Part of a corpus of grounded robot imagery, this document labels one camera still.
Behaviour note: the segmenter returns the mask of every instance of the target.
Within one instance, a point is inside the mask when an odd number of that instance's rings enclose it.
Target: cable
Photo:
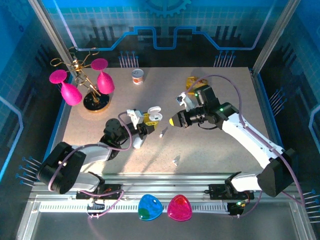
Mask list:
[[[234,87],[234,89],[236,90],[236,93],[238,94],[238,99],[239,99],[239,120],[242,124],[242,127],[244,129],[246,129],[250,134],[252,134],[256,139],[258,139],[259,141],[261,141],[264,145],[266,145],[270,151],[272,151],[277,157],[279,157],[284,165],[286,166],[286,168],[288,169],[293,181],[294,181],[294,184],[296,185],[296,188],[298,190],[298,193],[299,193],[299,196],[300,196],[300,199],[301,201],[298,201],[297,199],[295,199],[294,197],[292,197],[291,195],[287,194],[286,192],[283,191],[283,193],[289,197],[290,199],[293,199],[297,204],[300,204],[302,205],[303,207],[305,206],[305,199],[304,199],[304,195],[303,195],[303,192],[302,192],[302,189],[300,187],[300,184],[299,184],[299,181],[297,179],[297,176],[295,175],[293,169],[291,168],[290,164],[287,162],[287,160],[279,153],[277,152],[267,141],[265,141],[262,137],[260,137],[257,133],[255,133],[249,126],[246,126],[245,124],[245,121],[243,119],[243,116],[242,116],[242,98],[241,98],[241,93],[238,89],[238,87],[236,86],[236,84],[228,79],[227,77],[225,76],[222,76],[222,75],[219,75],[219,74],[211,74],[211,75],[207,75],[207,76],[203,76],[203,77],[200,77],[198,78],[190,87],[189,89],[185,92],[186,94],[191,91],[191,89],[193,89],[193,87],[201,80],[203,79],[206,79],[206,78],[209,78],[209,77],[220,77],[220,78],[223,78],[225,80],[227,80],[229,83],[231,83],[231,85]]]
[[[203,126],[200,126],[200,123],[198,123],[198,127],[201,128],[201,129],[204,129],[204,130],[213,130],[213,129],[218,128],[217,126],[214,126],[214,127],[203,127]]]
[[[106,213],[108,213],[111,209],[114,208],[114,206],[120,201],[120,199],[123,197],[124,195],[124,192],[122,189],[119,189],[119,190],[116,190],[116,191],[111,191],[111,192],[108,192],[108,193],[104,193],[104,194],[94,194],[94,193],[91,193],[89,191],[84,191],[84,190],[80,190],[79,192],[83,193],[83,194],[87,194],[91,197],[105,197],[105,196],[109,196],[109,195],[112,195],[112,194],[117,194],[119,192],[120,193],[120,196],[118,197],[118,199],[114,202],[114,204],[111,205],[111,207],[109,207],[107,210],[105,210],[104,212],[102,213],[99,213],[99,214],[96,214],[96,215],[90,215],[90,217],[92,218],[99,218],[99,217],[102,217],[103,215],[105,215]]]
[[[250,196],[249,196],[250,193],[247,193],[247,191],[245,191],[244,193],[248,197],[248,203],[247,204],[249,204],[250,203]]]
[[[128,126],[126,125],[126,123],[121,119],[121,116],[126,114],[127,112],[122,112],[118,115],[118,118],[120,120],[120,122],[123,124],[124,128],[127,130],[128,134],[129,134],[129,139],[130,139],[130,145],[127,148],[116,148],[116,147],[112,147],[112,146],[108,146],[105,144],[100,144],[100,143],[94,143],[94,144],[86,144],[80,147],[77,147],[76,149],[74,149],[73,151],[71,151],[61,162],[61,164],[57,167],[57,169],[55,170],[54,174],[52,175],[49,183],[48,183],[48,190],[50,192],[54,192],[54,190],[52,190],[52,184],[54,182],[54,180],[56,179],[58,173],[60,172],[61,168],[63,167],[64,163],[77,151],[85,149],[85,148],[89,148],[89,147],[102,147],[105,149],[111,149],[111,150],[116,150],[116,151],[127,151],[131,148],[132,146],[132,134],[130,132],[130,129],[128,128]]]
[[[261,200],[261,196],[262,196],[262,191],[260,191],[258,200],[255,202],[255,204],[253,205],[253,207],[252,207],[249,211],[247,211],[246,213],[243,213],[243,214],[241,214],[241,215],[239,215],[239,216],[233,215],[232,217],[235,217],[235,218],[239,218],[239,219],[240,219],[240,218],[244,218],[245,216],[249,215],[249,214],[250,214],[253,210],[255,210],[256,207],[258,206],[258,204],[259,204],[259,202],[260,202],[260,200]]]

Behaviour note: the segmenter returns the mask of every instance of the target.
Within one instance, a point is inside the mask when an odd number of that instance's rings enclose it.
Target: small can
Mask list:
[[[144,82],[144,71],[142,69],[135,69],[132,71],[132,81],[136,85],[140,85]]]

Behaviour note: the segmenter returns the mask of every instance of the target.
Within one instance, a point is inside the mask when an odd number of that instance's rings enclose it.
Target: blue triangular pick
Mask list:
[[[146,194],[141,198],[138,206],[138,214],[142,221],[156,219],[162,212],[162,204],[155,196]]]

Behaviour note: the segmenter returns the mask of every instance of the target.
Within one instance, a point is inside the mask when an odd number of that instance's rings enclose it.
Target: pink triangular pick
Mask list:
[[[180,194],[171,200],[167,213],[173,220],[187,221],[192,217],[192,207],[188,199]]]

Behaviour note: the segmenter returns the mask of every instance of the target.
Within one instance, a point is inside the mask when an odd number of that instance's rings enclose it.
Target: white bracket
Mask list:
[[[135,129],[137,129],[138,124],[142,124],[144,122],[144,115],[142,112],[138,110],[130,110],[128,109],[126,111],[126,114],[131,118],[131,122],[133,123],[133,126]]]
[[[185,110],[189,112],[191,109],[194,109],[196,105],[190,100],[185,92],[182,92],[177,98],[177,102],[180,106],[184,105]]]

